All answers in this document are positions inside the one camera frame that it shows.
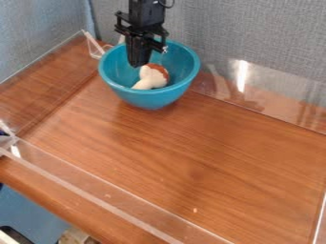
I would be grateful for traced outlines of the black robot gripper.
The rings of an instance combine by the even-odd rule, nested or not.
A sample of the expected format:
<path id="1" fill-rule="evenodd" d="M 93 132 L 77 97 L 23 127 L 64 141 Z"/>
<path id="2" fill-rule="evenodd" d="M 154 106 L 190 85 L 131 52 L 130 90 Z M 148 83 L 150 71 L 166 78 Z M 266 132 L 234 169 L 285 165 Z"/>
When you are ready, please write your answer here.
<path id="1" fill-rule="evenodd" d="M 151 50 L 167 49 L 163 24 L 168 7 L 166 0 L 128 0 L 128 12 L 115 13 L 115 29 L 124 36 L 127 60 L 134 68 L 148 63 Z"/>

